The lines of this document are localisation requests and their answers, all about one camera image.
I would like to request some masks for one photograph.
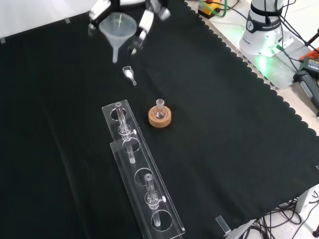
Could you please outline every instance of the test tube rack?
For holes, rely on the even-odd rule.
[[[102,107],[110,144],[145,239],[182,238],[185,228],[127,100]]]

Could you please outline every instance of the white powder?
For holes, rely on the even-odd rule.
[[[132,77],[133,77],[133,74],[131,73],[130,70],[126,70],[124,73],[125,73],[125,76],[126,76],[127,78],[132,78]]]

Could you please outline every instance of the black cloth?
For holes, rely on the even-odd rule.
[[[217,216],[234,229],[319,183],[313,130],[185,3],[168,8],[117,64],[104,36],[88,37],[87,14],[0,46],[1,238],[141,238],[101,110],[125,99],[185,239],[222,238]],[[148,123],[159,98],[172,111],[164,129]]]

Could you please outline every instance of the yellow device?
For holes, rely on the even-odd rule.
[[[210,8],[214,9],[215,12],[220,12],[220,5],[215,3],[209,3],[209,1],[206,1],[206,4],[209,5]],[[215,16],[206,6],[204,6],[202,3],[199,3],[198,5],[198,14],[210,19],[211,17]]]

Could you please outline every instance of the glass tube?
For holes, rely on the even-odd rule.
[[[120,126],[121,126],[121,131],[124,132],[127,130],[127,126],[126,126],[124,112],[122,109],[122,103],[121,102],[115,103],[115,108],[116,108],[116,113],[118,114],[118,118],[119,118],[119,122],[120,122]]]
[[[149,207],[152,209],[152,212],[155,212],[153,216],[154,224],[156,227],[159,227],[160,215],[159,213],[156,213],[156,211],[154,210],[159,207],[160,202],[155,192],[153,175],[151,175],[150,173],[147,173],[145,174],[144,179],[146,183],[146,189],[148,191],[148,196],[147,196],[148,204],[149,204]]]
[[[120,122],[120,132],[122,135],[122,139],[125,141],[124,144],[125,144],[126,152],[129,155],[130,163],[133,164],[135,163],[135,157],[134,157],[132,145],[130,143],[131,130],[126,125],[125,115],[122,109],[122,103],[121,102],[115,103],[115,108],[116,108],[116,113],[118,114],[118,119]]]

